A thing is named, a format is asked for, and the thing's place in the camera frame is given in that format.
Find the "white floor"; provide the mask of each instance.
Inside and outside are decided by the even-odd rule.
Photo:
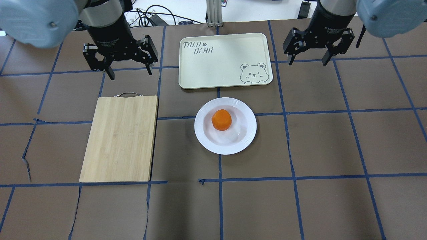
[[[223,22],[244,22],[277,19],[295,19],[298,16],[302,0],[228,0],[227,6],[222,7]],[[167,7],[174,15],[190,18],[199,22],[206,22],[206,0],[137,0],[134,8],[146,10],[150,5]],[[309,17],[313,14],[316,2],[311,2]],[[150,12],[168,13],[160,7],[150,8]],[[132,22],[135,13],[128,13],[126,18]],[[173,18],[162,15],[161,18],[169,25],[173,25]]]

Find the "brown table surface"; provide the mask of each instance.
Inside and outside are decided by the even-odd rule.
[[[148,240],[427,239],[427,23],[386,40],[366,34],[327,66],[325,49],[288,66],[284,38],[308,22],[133,28],[151,35],[160,61],[151,76],[115,62],[115,81],[88,68],[87,32],[54,49],[0,37],[0,239],[143,239],[147,215]],[[350,24],[356,37],[361,26]],[[272,83],[179,87],[182,38],[247,32],[267,37]],[[152,179],[80,184],[97,98],[123,92],[160,98]],[[256,115],[240,153],[197,141],[195,115],[217,97]]]

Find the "wooden cutting board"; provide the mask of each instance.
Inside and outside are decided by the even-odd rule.
[[[98,98],[80,182],[149,181],[157,96]]]

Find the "cartoon bear face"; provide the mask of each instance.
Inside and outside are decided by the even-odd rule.
[[[269,78],[264,63],[258,63],[257,65],[247,65],[244,63],[240,66],[240,69],[242,70],[240,80],[245,84],[267,82]]]

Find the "orange fruit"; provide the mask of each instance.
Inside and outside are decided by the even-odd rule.
[[[225,131],[231,126],[231,115],[225,109],[220,109],[212,116],[212,125],[216,130]]]

